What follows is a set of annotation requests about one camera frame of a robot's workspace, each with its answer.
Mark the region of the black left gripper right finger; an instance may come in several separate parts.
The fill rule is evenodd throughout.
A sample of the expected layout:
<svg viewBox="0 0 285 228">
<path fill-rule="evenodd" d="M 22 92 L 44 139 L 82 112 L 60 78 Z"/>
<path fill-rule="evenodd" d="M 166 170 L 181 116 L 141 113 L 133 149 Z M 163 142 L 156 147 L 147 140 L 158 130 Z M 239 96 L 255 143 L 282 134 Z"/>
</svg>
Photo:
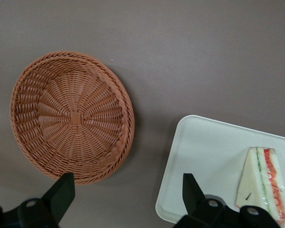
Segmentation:
<svg viewBox="0 0 285 228">
<path fill-rule="evenodd" d="M 236 212 L 216 198 L 206 198 L 194 176 L 183 174 L 182 198 L 187 215 L 183 228 L 278 228 L 278 223 L 264 209 L 243 206 Z"/>
</svg>

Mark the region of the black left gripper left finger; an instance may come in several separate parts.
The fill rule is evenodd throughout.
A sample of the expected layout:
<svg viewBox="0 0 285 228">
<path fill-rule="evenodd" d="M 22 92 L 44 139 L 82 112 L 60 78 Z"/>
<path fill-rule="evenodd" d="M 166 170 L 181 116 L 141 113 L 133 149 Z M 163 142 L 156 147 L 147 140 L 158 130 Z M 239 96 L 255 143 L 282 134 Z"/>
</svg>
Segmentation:
<svg viewBox="0 0 285 228">
<path fill-rule="evenodd" d="M 64 173 L 42 197 L 7 212 L 0 206 L 0 228 L 58 228 L 74 198 L 74 174 Z"/>
</svg>

